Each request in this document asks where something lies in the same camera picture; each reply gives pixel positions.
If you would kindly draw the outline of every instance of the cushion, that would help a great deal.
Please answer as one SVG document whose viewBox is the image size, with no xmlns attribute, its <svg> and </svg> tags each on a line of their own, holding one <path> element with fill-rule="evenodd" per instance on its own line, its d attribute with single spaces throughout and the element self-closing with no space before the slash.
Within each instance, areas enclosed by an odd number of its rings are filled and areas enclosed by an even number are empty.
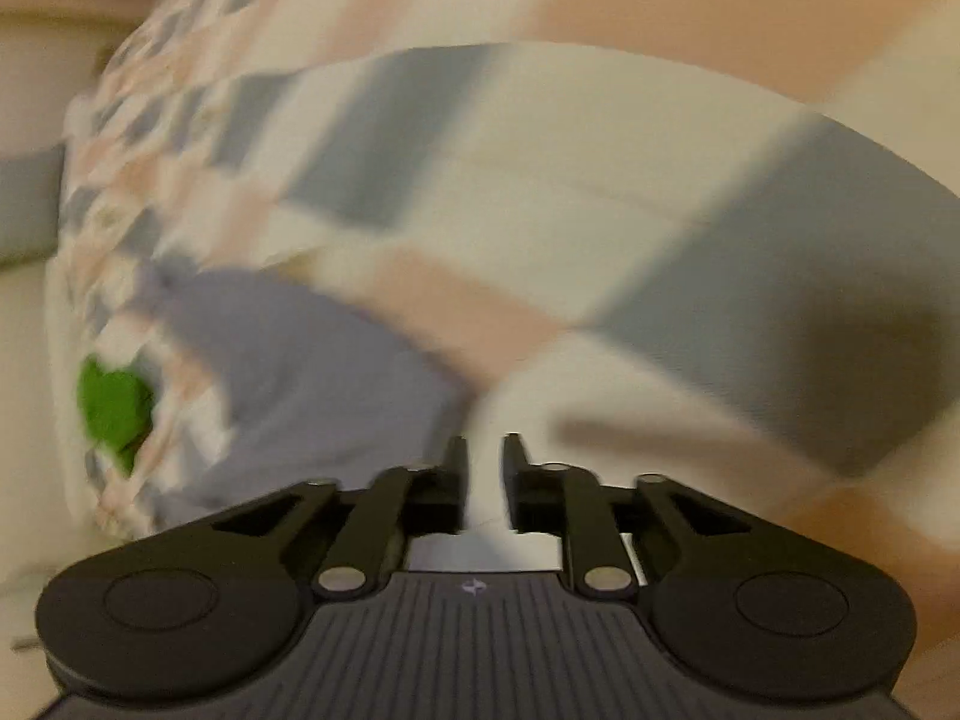
<svg viewBox="0 0 960 720">
<path fill-rule="evenodd" d="M 56 250 L 64 144 L 0 160 L 0 265 Z"/>
</svg>

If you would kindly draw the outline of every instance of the green toy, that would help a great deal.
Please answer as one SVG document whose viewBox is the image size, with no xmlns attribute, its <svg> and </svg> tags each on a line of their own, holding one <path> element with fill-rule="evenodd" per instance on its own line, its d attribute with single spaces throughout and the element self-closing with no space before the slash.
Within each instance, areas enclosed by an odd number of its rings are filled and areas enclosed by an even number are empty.
<svg viewBox="0 0 960 720">
<path fill-rule="evenodd" d="M 80 370 L 77 404 L 90 439 L 107 447 L 117 469 L 130 476 L 136 453 L 154 426 L 150 385 L 128 368 L 104 370 L 91 355 Z"/>
</svg>

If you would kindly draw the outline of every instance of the metal pin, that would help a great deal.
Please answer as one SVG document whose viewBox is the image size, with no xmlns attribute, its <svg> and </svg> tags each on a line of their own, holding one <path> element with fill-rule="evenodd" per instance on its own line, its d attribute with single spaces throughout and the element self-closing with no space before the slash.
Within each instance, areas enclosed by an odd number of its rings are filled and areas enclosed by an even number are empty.
<svg viewBox="0 0 960 720">
<path fill-rule="evenodd" d="M 337 565 L 328 568 L 317 577 L 317 583 L 329 592 L 358 590 L 367 581 L 367 575 L 352 565 Z"/>
<path fill-rule="evenodd" d="M 616 592 L 625 590 L 632 581 L 630 573 L 615 565 L 600 565 L 587 571 L 584 581 L 598 592 Z"/>
</svg>

